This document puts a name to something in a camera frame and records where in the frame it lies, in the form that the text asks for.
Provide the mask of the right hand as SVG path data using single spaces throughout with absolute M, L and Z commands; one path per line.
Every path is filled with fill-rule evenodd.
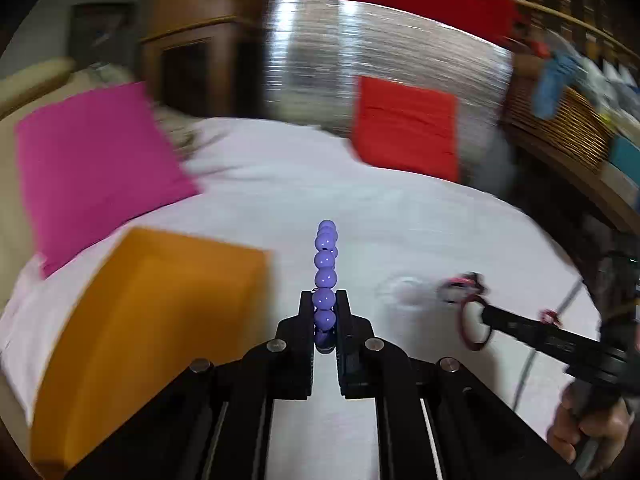
M 556 407 L 546 440 L 569 464 L 576 458 L 576 445 L 582 436 L 598 440 L 600 442 L 598 452 L 588 470 L 590 476 L 595 476 L 611 466 L 623 451 L 634 422 L 634 414 L 629 411 L 622 399 L 618 400 L 612 408 L 595 412 L 581 420 L 574 416 L 573 408 L 574 385 L 569 384 L 562 393 L 560 404 Z

